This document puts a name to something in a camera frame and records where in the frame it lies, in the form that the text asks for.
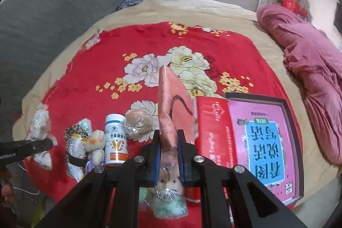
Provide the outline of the mint tissue pack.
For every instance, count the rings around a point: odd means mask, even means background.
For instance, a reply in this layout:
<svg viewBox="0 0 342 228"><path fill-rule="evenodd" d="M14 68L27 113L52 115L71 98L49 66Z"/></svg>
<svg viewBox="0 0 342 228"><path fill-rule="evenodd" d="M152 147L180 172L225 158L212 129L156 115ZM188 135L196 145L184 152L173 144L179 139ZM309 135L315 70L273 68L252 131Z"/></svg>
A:
<svg viewBox="0 0 342 228"><path fill-rule="evenodd" d="M91 120L84 118L78 122L78 125L81 127L82 130L84 130L86 132L88 137L91 136L91 134L93 132Z"/></svg>

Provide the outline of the white supplement bottle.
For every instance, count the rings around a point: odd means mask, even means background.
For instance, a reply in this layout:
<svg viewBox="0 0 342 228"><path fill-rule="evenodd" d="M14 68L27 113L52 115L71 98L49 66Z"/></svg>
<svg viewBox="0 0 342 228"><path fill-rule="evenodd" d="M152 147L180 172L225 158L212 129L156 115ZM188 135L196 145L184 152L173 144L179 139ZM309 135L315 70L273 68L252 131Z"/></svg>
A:
<svg viewBox="0 0 342 228"><path fill-rule="evenodd" d="M113 113L106 116L106 145L104 152L107 167L123 164L129 159L128 140L124 130L124 121L125 116L120 114Z"/></svg>

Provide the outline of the red gift bag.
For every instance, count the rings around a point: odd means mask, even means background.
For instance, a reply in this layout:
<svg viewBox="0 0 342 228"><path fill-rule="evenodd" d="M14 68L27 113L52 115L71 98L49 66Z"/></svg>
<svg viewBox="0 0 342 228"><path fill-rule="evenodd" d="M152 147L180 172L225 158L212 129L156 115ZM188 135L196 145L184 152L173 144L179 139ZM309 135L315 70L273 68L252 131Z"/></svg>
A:
<svg viewBox="0 0 342 228"><path fill-rule="evenodd" d="M309 18L310 3L308 0L277 0L276 4L287 8L303 19Z"/></svg>

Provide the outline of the beige bed sheet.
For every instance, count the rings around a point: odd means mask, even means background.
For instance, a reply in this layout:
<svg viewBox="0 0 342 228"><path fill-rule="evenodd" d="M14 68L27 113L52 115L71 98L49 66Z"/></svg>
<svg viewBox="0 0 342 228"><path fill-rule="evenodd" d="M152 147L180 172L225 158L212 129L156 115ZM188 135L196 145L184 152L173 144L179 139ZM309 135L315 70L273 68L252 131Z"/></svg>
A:
<svg viewBox="0 0 342 228"><path fill-rule="evenodd" d="M66 39L67 46L53 56L54 60L49 66L43 67L43 74L22 100L23 115L13 125L13 139L18 141L25 138L34 113L44 95L66 73L67 64L98 30L163 21L232 30L247 36L255 44L257 50L280 79L299 120L304 140L304 197L298 202L299 205L307 202L338 176L339 166L328 163L319 150L302 100L303 86L286 70L281 48L262 29L257 22L255 12L213 0L144 0L136 6L111 13L99 21L92 20L86 25L85 33L77 32L73 38Z"/></svg>

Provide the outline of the leopard print scrunchie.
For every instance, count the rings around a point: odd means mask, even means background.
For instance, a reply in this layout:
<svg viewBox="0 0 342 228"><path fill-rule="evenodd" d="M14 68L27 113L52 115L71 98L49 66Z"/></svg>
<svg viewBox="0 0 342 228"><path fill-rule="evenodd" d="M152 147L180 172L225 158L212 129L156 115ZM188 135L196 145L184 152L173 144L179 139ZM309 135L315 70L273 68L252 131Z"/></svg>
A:
<svg viewBox="0 0 342 228"><path fill-rule="evenodd" d="M85 176L85 167L89 161L85 149L88 137L88 132L79 123L64 131L67 173L77 182Z"/></svg>

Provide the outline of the pink packaged soft item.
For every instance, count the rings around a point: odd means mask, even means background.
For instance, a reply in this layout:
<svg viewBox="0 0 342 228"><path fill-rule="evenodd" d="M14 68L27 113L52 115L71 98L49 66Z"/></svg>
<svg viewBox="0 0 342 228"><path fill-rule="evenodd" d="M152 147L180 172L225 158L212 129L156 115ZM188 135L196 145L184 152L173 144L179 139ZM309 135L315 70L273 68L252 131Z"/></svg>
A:
<svg viewBox="0 0 342 228"><path fill-rule="evenodd" d="M183 130L187 143L195 142L194 108L188 90L166 65L159 69L158 122L164 162L175 163L177 131Z"/></svg>

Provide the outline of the red tissue box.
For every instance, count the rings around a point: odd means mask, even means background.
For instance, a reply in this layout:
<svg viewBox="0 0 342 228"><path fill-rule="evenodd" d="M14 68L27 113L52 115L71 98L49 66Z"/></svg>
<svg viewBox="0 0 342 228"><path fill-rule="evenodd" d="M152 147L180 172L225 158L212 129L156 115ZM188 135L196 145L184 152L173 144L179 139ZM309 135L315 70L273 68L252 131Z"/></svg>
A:
<svg viewBox="0 0 342 228"><path fill-rule="evenodd" d="M216 165L233 168L237 158L228 101L197 96L194 109L197 131L195 145L199 154Z"/></svg>

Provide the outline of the red floral blanket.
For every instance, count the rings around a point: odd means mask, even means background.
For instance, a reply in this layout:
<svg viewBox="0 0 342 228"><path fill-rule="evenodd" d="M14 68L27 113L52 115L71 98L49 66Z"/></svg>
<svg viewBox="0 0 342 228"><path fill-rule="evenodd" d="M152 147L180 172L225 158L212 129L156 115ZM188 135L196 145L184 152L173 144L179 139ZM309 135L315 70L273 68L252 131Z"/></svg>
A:
<svg viewBox="0 0 342 228"><path fill-rule="evenodd" d="M171 22L101 31L42 99L25 162L56 205L38 227L302 227L301 134L252 41Z"/></svg>

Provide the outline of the pink book in tray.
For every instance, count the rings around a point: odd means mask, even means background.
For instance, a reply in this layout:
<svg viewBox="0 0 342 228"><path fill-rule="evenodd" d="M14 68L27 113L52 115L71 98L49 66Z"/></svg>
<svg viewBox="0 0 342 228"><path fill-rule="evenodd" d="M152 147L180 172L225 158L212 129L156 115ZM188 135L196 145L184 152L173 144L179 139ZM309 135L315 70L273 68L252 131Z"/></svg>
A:
<svg viewBox="0 0 342 228"><path fill-rule="evenodd" d="M288 207L304 196L301 134L286 100L226 93L237 163Z"/></svg>

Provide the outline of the cream teddy bear plush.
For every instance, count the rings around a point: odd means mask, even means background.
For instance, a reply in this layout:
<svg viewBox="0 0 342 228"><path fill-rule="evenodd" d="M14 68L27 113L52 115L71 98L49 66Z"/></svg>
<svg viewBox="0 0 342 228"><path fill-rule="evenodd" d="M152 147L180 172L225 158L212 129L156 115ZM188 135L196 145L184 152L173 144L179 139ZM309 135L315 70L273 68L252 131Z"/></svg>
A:
<svg viewBox="0 0 342 228"><path fill-rule="evenodd" d="M105 166L106 135L102 130L95 130L85 144L88 162L85 166L85 174L91 172L97 166Z"/></svg>

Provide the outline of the green ball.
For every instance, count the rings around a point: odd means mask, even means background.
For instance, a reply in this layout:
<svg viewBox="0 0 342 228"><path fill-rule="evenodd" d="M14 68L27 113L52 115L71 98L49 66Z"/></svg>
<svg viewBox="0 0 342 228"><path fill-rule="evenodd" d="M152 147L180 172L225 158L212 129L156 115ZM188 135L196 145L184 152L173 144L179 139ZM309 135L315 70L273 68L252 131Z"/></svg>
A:
<svg viewBox="0 0 342 228"><path fill-rule="evenodd" d="M188 215L186 200L174 189L150 189L141 187L139 210L152 212L158 219L177 219Z"/></svg>

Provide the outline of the white bunny plush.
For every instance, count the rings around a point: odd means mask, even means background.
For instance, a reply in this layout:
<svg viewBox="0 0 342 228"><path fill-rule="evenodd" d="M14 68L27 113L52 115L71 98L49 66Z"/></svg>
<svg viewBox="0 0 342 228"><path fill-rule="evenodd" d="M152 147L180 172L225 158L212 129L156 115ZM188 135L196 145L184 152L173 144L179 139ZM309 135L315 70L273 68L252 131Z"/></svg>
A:
<svg viewBox="0 0 342 228"><path fill-rule="evenodd" d="M180 171L177 163L165 163L162 165L155 193L159 199L168 204L176 201L177 197L184 194L184 187L180 181Z"/></svg>

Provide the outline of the bagged round bun toy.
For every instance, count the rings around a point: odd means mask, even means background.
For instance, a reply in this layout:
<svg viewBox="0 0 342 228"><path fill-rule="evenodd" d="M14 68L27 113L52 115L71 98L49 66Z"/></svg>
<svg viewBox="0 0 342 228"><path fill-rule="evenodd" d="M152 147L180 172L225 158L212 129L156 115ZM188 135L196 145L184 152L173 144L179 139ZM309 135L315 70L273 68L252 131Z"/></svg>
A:
<svg viewBox="0 0 342 228"><path fill-rule="evenodd" d="M144 108L132 109L125 116L124 131L130 140L147 142L154 132L155 118Z"/></svg>

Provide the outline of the black wall television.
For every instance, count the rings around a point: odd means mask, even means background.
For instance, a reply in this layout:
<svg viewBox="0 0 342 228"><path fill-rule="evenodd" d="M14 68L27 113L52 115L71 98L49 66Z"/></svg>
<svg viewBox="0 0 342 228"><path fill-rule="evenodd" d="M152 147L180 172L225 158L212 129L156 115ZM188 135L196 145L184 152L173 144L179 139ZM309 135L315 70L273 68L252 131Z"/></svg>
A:
<svg viewBox="0 0 342 228"><path fill-rule="evenodd" d="M334 18L333 24L338 30L341 30L341 26L342 26L342 5L339 2L337 2L336 11L335 11L335 18Z"/></svg>

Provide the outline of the pink rumpled quilt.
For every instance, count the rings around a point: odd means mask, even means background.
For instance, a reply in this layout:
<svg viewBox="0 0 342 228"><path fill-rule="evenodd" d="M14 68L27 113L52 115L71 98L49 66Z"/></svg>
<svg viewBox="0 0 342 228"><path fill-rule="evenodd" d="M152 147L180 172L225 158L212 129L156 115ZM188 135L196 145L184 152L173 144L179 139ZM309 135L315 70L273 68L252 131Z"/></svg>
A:
<svg viewBox="0 0 342 228"><path fill-rule="evenodd" d="M341 51L323 31L282 6L260 6L257 20L284 48L286 68L303 83L323 154L341 164Z"/></svg>

